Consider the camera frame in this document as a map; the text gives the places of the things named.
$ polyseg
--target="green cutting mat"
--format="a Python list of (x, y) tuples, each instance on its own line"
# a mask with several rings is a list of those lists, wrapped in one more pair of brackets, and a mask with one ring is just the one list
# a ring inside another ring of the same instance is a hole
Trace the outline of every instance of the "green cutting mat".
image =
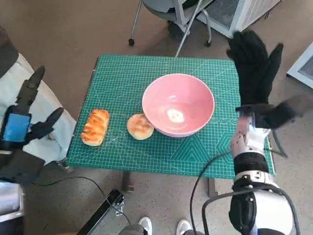
[[(126, 129), (128, 118), (142, 113), (141, 99), (147, 86), (169, 73), (191, 74), (210, 87), (216, 102), (212, 119), (187, 138), (171, 138), (155, 131), (147, 140), (134, 140)], [(235, 107), (239, 105), (237, 72), (229, 60), (101, 55), (77, 121), (67, 163), (196, 176), (209, 159), (229, 151), (238, 118)], [(105, 141), (98, 147), (87, 146), (80, 138), (93, 109), (106, 109), (110, 113)], [(267, 162), (274, 173), (269, 153)], [(205, 176), (233, 178), (231, 155), (216, 161)]]

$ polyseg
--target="round bun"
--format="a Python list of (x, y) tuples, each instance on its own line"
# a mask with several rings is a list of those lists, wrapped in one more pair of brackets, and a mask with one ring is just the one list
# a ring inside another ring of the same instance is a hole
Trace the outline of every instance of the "round bun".
[(135, 114), (128, 120), (127, 130), (136, 140), (142, 141), (152, 135), (154, 127), (144, 114)]

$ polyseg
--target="pastry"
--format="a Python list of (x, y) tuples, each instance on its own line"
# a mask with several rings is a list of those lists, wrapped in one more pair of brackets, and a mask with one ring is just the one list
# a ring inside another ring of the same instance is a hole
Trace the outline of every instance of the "pastry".
[(141, 141), (152, 135), (154, 127), (144, 114), (135, 114), (128, 120), (127, 130), (132, 137)]
[(81, 134), (83, 143), (90, 146), (99, 146), (107, 132), (109, 118), (108, 111), (94, 109), (84, 126), (84, 132)]

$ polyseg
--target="shoe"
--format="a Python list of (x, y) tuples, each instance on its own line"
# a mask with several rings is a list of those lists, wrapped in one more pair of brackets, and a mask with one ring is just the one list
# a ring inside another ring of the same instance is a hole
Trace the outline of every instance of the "shoe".
[(187, 220), (181, 220), (176, 229), (176, 235), (183, 235), (186, 231), (191, 230), (191, 225)]
[(148, 235), (152, 235), (152, 222), (151, 219), (148, 217), (143, 217), (139, 222), (139, 225), (141, 225), (144, 230), (148, 232)]

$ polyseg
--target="gray floor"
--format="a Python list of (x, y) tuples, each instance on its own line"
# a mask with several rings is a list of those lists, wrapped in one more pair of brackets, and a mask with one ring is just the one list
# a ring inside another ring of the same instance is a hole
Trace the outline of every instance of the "gray floor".
[[(11, 36), (16, 47), (36, 68), (46, 66), (45, 82), (62, 104), (77, 118), (89, 82), (90, 72), (101, 53), (173, 55), (178, 44), (167, 32), (166, 22), (143, 9), (135, 35), (135, 47), (127, 40), (136, 11), (137, 1), (130, 0), (0, 0), (0, 24)], [(284, 0), (267, 20), (250, 28), (266, 42), (269, 49), (283, 42), (282, 66), (274, 81), (271, 101), (277, 103), (292, 94), (312, 90), (295, 79), (286, 78), (286, 71), (312, 42), (313, 2)], [(227, 41), (213, 32), (212, 47), (205, 48), (205, 27), (196, 23), (181, 56), (225, 58)], [(276, 180), (285, 189), (298, 211), (302, 234), (313, 230), (313, 114), (278, 131), (290, 158), (275, 157)], [(97, 181), (105, 192), (119, 188), (121, 172), (103, 169), (76, 169), (73, 175), (83, 175)], [(51, 182), (67, 176), (54, 165), (48, 165), (38, 181)], [(150, 216), (154, 234), (174, 234), (182, 218), (189, 219), (188, 202), (195, 178), (173, 175), (135, 173), (136, 191), (128, 195), (125, 213), (133, 223)], [(218, 180), (219, 192), (231, 190), (232, 182)], [(54, 235), (76, 232), (100, 205), (99, 191), (84, 180), (68, 180), (48, 187), (26, 188), (27, 235)], [(200, 208), (206, 199), (202, 181), (195, 200), (195, 218), (201, 225)], [(229, 200), (209, 206), (208, 221), (212, 234), (238, 234), (228, 220)], [(95, 235), (117, 234), (126, 225), (124, 218), (107, 217)]]

